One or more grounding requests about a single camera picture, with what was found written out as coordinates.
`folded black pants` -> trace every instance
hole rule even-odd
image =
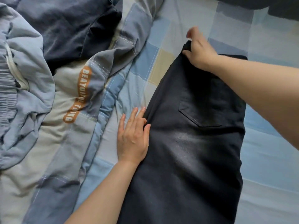
[[[234,223],[243,184],[245,107],[221,79],[180,54],[145,112],[148,153],[118,224]]]

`orange printed patch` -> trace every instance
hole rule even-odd
[[[92,70],[88,66],[84,66],[80,71],[77,88],[78,97],[76,97],[74,104],[64,115],[63,121],[65,123],[75,122],[79,112],[84,108],[88,98],[88,84],[92,75]]]

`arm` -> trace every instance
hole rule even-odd
[[[217,55],[196,27],[188,31],[195,66],[221,78],[299,149],[299,69]]]
[[[124,130],[125,115],[118,128],[118,162],[108,176],[84,201],[65,224],[114,224],[126,191],[139,163],[145,158],[148,148],[150,124],[143,129],[146,119],[142,118],[145,108],[137,117],[133,109]]]

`pants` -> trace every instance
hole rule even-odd
[[[245,107],[222,80],[180,54],[144,114],[151,124],[148,154],[118,224],[234,223]]]

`person's right hand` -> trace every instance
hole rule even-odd
[[[209,71],[209,66],[217,57],[217,52],[208,43],[198,27],[192,27],[187,32],[187,38],[191,38],[191,52],[184,50],[182,53],[189,59],[195,67],[204,71]]]
[[[138,115],[138,108],[134,108],[131,116],[124,129],[126,115],[123,114],[118,126],[117,135],[117,155],[118,161],[125,161],[139,165],[147,154],[149,146],[150,124],[146,124],[147,120],[143,118],[145,107],[143,107]]]

